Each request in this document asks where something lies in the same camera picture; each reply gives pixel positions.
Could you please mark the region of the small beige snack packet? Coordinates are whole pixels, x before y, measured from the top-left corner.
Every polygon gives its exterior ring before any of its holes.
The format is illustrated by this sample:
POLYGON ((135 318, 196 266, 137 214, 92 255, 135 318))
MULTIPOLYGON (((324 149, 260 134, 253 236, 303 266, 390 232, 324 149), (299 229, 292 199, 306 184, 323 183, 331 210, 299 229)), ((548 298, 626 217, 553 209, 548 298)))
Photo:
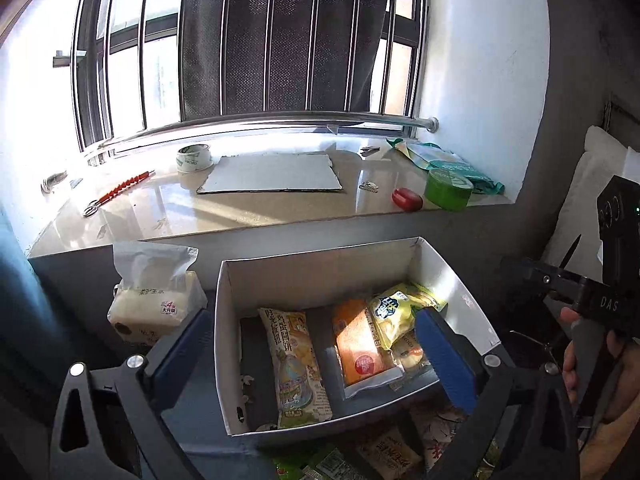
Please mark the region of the small beige snack packet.
POLYGON ((383 479, 400 479, 421 461, 397 426, 357 446, 358 454, 383 479))

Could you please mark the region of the dark grey hanging towel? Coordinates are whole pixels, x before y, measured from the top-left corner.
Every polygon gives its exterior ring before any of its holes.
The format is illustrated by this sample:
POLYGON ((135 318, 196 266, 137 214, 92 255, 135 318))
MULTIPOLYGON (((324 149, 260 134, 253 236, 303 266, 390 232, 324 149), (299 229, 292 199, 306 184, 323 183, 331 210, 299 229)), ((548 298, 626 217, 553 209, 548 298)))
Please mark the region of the dark grey hanging towel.
POLYGON ((182 0, 180 117, 367 112, 390 0, 182 0))

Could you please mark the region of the green round container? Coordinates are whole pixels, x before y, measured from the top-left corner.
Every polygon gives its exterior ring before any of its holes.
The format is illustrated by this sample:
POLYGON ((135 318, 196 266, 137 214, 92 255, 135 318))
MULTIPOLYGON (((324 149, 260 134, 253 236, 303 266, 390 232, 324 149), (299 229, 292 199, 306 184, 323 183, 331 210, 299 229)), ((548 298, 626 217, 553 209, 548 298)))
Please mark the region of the green round container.
POLYGON ((428 172, 424 196, 443 210, 462 211, 468 206, 473 190, 469 179, 450 169, 436 168, 428 172))

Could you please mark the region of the red small object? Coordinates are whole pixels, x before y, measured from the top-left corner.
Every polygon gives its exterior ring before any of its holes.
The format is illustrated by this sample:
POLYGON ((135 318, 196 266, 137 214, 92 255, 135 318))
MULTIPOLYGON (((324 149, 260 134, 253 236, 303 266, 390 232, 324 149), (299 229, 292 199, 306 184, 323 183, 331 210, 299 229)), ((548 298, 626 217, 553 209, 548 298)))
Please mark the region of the red small object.
POLYGON ((419 211, 423 207, 422 196, 408 188, 395 188, 392 193, 392 201, 401 210, 407 212, 419 211))

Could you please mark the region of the grey board on sill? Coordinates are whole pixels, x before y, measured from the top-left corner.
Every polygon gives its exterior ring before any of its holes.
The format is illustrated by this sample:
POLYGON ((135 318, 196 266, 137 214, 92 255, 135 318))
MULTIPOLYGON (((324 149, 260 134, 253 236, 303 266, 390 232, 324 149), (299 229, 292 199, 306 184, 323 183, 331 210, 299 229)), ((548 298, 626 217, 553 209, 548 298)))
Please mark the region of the grey board on sill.
POLYGON ((198 194, 337 192, 342 188, 327 154, 253 154, 223 157, 198 194))

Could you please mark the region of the green plastic bag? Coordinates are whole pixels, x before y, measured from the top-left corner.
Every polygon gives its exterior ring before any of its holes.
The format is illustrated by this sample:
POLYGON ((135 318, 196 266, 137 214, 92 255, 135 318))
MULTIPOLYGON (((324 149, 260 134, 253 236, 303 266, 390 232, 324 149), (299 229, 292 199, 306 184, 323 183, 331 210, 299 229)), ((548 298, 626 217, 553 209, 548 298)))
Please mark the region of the green plastic bag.
POLYGON ((387 139, 386 142, 393 150, 403 154, 414 166, 424 171, 448 169, 467 178, 474 186, 475 194, 501 195, 504 192, 501 182, 492 180, 456 153, 443 150, 435 143, 401 138, 387 139))

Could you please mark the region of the orange pink snack packet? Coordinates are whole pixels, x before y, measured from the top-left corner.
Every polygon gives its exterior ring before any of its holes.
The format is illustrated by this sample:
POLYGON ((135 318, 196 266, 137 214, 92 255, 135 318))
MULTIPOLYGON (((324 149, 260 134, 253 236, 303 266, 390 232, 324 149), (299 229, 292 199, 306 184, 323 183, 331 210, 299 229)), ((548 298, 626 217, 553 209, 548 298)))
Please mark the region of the orange pink snack packet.
POLYGON ((402 367, 381 347, 364 300, 349 299, 339 304, 334 309, 332 325, 345 399, 401 378, 402 367))

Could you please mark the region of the blue curtain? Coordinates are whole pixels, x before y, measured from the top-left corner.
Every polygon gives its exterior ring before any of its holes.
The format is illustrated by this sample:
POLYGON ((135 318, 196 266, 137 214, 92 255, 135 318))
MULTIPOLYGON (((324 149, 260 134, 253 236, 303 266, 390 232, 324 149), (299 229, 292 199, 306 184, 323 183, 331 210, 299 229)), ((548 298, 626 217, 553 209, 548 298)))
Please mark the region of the blue curtain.
POLYGON ((47 422, 54 410, 54 385, 36 363, 28 341, 32 302, 26 281, 26 259, 1 211, 1 395, 37 422, 47 422))

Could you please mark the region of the tissue pack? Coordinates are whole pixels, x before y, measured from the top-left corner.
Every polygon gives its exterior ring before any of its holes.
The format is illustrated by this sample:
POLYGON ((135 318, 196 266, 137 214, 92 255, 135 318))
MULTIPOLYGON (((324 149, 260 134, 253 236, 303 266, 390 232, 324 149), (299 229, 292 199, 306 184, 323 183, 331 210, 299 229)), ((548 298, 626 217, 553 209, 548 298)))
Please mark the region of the tissue pack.
POLYGON ((150 242, 119 242, 113 260, 120 281, 107 321, 123 341, 152 346, 207 297, 192 264, 198 248, 150 242))

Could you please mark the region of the brown white patterned snack bag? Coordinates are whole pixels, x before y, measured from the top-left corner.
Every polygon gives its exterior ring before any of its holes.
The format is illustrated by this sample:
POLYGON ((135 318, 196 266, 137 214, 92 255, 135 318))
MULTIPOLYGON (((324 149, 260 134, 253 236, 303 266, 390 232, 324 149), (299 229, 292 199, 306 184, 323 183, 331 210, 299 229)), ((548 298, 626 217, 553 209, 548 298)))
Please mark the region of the brown white patterned snack bag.
POLYGON ((426 403, 414 404, 409 413, 424 447, 426 470, 430 471, 454 440, 468 415, 451 404, 435 408, 426 403))

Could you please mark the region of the metal window rail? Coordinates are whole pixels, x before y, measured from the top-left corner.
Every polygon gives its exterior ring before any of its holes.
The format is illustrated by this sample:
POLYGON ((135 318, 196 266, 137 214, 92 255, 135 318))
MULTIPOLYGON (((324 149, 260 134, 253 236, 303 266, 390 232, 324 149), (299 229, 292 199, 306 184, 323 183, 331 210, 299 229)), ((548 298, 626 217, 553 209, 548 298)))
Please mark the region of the metal window rail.
POLYGON ((85 149, 85 154, 102 150, 110 150, 114 145, 122 142, 130 142, 137 139, 159 136, 172 132, 191 132, 201 128, 226 128, 227 126, 329 126, 329 125, 358 125, 380 124, 390 126, 423 128, 430 133, 435 133, 439 129, 439 121, 436 117, 412 118, 404 115, 385 115, 374 113, 337 112, 336 110, 291 110, 290 112, 260 112, 250 114, 220 115, 213 118, 194 119, 187 122, 176 122, 175 124, 161 127, 145 129, 136 132, 131 136, 121 136, 93 143, 85 149))

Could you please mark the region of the green seaweed snack packet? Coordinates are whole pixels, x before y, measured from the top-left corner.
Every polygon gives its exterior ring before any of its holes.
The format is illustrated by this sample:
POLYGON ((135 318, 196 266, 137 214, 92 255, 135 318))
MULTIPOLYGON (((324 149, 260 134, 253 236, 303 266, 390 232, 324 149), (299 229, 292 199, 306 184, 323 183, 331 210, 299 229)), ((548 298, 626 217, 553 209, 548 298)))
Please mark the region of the green seaweed snack packet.
POLYGON ((366 478, 333 445, 319 448, 314 454, 297 453, 272 459, 279 479, 363 480, 366 478))

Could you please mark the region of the beige chip bag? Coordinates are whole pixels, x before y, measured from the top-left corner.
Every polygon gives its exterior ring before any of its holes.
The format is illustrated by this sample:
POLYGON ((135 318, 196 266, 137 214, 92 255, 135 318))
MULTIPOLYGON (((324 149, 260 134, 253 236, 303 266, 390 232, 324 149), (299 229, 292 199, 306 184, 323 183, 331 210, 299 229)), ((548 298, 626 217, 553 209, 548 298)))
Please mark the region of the beige chip bag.
POLYGON ((333 412, 302 311, 258 310, 268 338, 278 428, 327 422, 333 412))

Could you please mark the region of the yellow green snack bag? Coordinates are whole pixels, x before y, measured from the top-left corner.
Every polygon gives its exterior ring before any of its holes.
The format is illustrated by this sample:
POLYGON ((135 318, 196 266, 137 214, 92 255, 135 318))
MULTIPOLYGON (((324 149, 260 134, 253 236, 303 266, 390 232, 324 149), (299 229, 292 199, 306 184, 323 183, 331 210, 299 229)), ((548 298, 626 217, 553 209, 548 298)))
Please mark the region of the yellow green snack bag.
POLYGON ((381 347, 390 350, 396 341, 414 329, 419 311, 432 308, 440 312, 446 305, 445 300, 438 299, 428 288, 405 282, 374 296, 368 309, 381 347))

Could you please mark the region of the bread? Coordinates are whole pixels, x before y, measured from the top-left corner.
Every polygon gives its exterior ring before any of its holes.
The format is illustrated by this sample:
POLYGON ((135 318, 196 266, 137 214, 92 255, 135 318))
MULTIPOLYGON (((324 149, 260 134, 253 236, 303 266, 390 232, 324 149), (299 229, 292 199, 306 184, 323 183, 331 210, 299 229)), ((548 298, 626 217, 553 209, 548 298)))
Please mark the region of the bread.
POLYGON ((399 390, 431 367, 431 362, 416 339, 414 330, 406 333, 393 344, 392 353, 394 361, 402 367, 401 378, 390 384, 390 388, 394 391, 399 390))

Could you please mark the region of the tape roll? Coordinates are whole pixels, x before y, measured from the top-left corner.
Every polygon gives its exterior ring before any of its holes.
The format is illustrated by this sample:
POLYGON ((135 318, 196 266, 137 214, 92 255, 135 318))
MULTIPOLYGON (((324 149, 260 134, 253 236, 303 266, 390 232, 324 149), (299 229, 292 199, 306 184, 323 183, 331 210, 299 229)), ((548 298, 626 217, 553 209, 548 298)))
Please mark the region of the tape roll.
POLYGON ((213 166, 214 159, 207 144, 192 144, 178 149, 176 164, 182 174, 193 174, 213 166))

